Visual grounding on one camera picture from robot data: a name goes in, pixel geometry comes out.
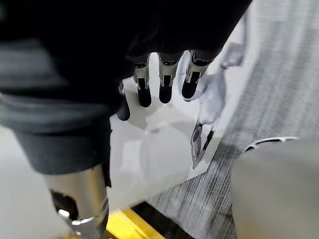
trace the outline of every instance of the silver metal joint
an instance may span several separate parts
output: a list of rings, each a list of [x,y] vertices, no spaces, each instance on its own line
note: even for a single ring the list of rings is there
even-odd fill
[[[109,215],[101,165],[70,174],[45,175],[58,215],[83,239],[101,239]]]
[[[192,53],[192,55],[190,57],[190,62],[189,62],[188,68],[187,68],[185,81],[187,83],[190,83],[190,80],[191,80],[193,74],[196,74],[197,79],[196,79],[195,83],[197,84],[200,77],[202,77],[202,75],[206,72],[209,64],[212,61],[213,61],[213,59],[208,60],[208,61],[201,61],[201,64],[199,64],[196,55],[194,53]]]
[[[148,89],[150,87],[150,70],[149,70],[149,60],[150,56],[147,55],[143,62],[135,62],[135,70],[133,74],[134,82],[140,90],[141,88]]]
[[[159,82],[160,86],[164,86],[164,76],[170,76],[169,86],[172,87],[176,71],[178,67],[178,60],[176,61],[163,61],[159,55]]]

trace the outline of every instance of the gray floor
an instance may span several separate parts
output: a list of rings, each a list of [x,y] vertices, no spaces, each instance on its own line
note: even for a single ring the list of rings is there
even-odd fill
[[[262,50],[213,158],[217,166],[148,202],[198,239],[236,238],[230,173],[246,145],[319,131],[319,1],[258,0]]]

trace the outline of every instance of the yellow stripe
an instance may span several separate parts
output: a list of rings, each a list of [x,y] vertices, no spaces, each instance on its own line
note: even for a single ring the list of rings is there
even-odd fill
[[[106,230],[115,237],[109,237],[106,233],[104,239],[164,239],[130,208],[109,215]],[[64,239],[78,239],[78,237],[65,236]]]

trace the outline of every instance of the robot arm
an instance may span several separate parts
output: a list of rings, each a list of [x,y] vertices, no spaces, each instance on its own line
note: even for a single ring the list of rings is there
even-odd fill
[[[250,1],[191,8],[166,1],[1,1],[1,124],[14,130],[58,215],[77,234],[99,238],[107,223],[109,117],[123,101],[121,80],[136,69],[127,56],[217,52]],[[176,26],[174,19],[184,22]],[[163,95],[167,101],[169,93]]]

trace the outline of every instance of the black fingertip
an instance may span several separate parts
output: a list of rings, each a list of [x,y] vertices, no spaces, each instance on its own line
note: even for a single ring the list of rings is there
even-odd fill
[[[171,76],[164,76],[164,86],[159,87],[159,100],[163,104],[167,104],[171,100],[170,78]]]
[[[170,86],[161,86],[159,88],[159,100],[163,104],[167,104],[171,100],[171,89],[172,87]]]
[[[148,89],[140,89],[140,90],[138,90],[138,93],[139,93],[140,105],[143,107],[150,106],[150,104],[152,102],[150,89],[149,88]]]
[[[186,81],[184,81],[181,94],[183,95],[184,98],[190,99],[195,94],[196,87],[197,87],[197,84],[195,82],[191,81],[190,83],[187,83]]]
[[[119,111],[116,113],[116,115],[122,121],[127,121],[131,116],[129,104],[127,102],[125,95],[124,95],[123,103],[122,103]]]

